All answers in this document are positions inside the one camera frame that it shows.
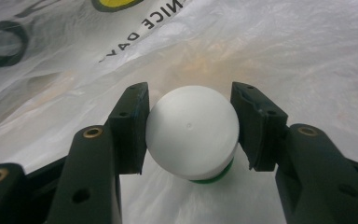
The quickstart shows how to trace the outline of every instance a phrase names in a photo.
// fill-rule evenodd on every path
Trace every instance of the white ball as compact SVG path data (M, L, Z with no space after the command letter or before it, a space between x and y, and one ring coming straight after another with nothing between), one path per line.
M163 96L150 111L146 143L166 171L188 180L219 175L234 157L240 125L219 92L186 86Z

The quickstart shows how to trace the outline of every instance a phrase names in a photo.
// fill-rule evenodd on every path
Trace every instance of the crumpled plastic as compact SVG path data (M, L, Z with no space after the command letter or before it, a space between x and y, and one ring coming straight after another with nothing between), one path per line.
M78 17L82 25L91 18ZM51 43L66 35L78 42L64 41L67 48L47 54L48 63L39 58L24 70L0 70L0 162L30 172L65 156L78 130L103 124L121 93L143 81L151 106L181 86L206 86L229 98L232 81L252 84L289 115L289 125L324 130L358 161L358 0L186 1L113 57L104 57L114 45L106 48L102 39L115 33L104 30L39 33ZM79 47L85 45L98 48ZM162 170L147 153L142 175L121 177L123 222L285 223L274 174L248 165L239 147L223 179L199 185Z

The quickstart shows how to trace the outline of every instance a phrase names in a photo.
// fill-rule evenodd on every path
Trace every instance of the black letter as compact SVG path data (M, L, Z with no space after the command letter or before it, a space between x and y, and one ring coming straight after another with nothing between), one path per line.
M146 26L146 27L148 26L147 29L149 29L149 30L154 27L154 24L148 19L145 19L144 21L142 21L142 24L144 24L144 26Z
M119 44L118 47L121 49L121 50L124 50L127 46L129 46L130 44Z
M113 55L117 55L116 51L114 49L112 49L112 53L111 54L106 54L106 56L113 56Z
M165 8L164 7L161 7L161 11L163 11L164 13L165 13L165 15L167 15L168 17L170 17L171 16L171 14L170 13L168 13L167 12L167 10L165 10Z
M159 16L159 19L156 20L156 22L161 22L164 20L164 17L161 15L161 13L159 12L153 12L152 14L150 14L150 17L153 17L154 15L158 15Z
M34 7L36 7L37 5L39 5L40 3L45 2L45 1L47 1L47 0L40 0L39 2L37 2L37 3L33 4L33 5L31 5L30 7L27 7L26 9L24 9L21 13L15 15L15 17L17 17L17 18L27 17L27 16L31 15L32 13L34 13L34 12L36 12L36 11L38 11L38 10L43 9L44 7L48 7L48 6L50 6L50 5L53 5L54 3L59 2L59 1L61 1L61 0L56 0L55 2L50 3L50 4L47 4L47 5L45 5L45 6L34 8Z
M28 35L25 33L21 25L14 21L0 21L0 31L10 32L13 35L16 35L21 41L20 50L16 54L0 56L0 67L12 66L19 63L28 47Z
M182 8L183 6L178 2L178 0L172 0L173 6L170 6L170 4L167 3L167 7L173 12L176 12L176 6L179 6L179 8Z
M138 34L136 34L136 33L131 33L127 39L130 40L130 41L134 41L134 40L136 40L136 39L138 39L138 38L139 38L139 35L138 35Z

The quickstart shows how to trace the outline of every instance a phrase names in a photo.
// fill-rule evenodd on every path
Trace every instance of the green object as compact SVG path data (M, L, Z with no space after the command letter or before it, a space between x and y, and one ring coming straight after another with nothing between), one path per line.
M234 159L231 160L231 162L228 164L228 166L226 166L226 168L222 171L222 173L220 173L220 175L217 175L214 178L206 179L206 180L190 180L190 181L196 184L212 184L223 178L223 176L225 176L226 173L228 173L228 171L231 169L232 162L234 162Z

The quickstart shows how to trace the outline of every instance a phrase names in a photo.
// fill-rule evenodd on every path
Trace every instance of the black mechanical part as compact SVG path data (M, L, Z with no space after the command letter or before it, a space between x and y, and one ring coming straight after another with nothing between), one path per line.
M0 164L0 223L16 223L27 200L25 174L20 165Z
M239 142L249 160L249 169L273 171L282 148L287 114L257 88L232 83L231 104L240 122Z
M21 209L18 223L40 224L47 220L65 159L61 158L27 175L30 198Z
M146 82L128 87L118 100L105 126L115 141L118 172L141 174L146 153L146 121L149 116L149 91Z
M118 175L142 172L148 100L147 83L127 88L104 126L78 132L67 158L26 178L19 165L0 164L0 223L121 223ZM287 223L358 223L358 162L317 128L287 128L287 115L255 87L234 82L231 103L250 168L279 165Z
M276 182L288 224L358 224L358 172L321 130L295 124Z
M121 223L117 168L108 127L79 131L66 158L48 223Z

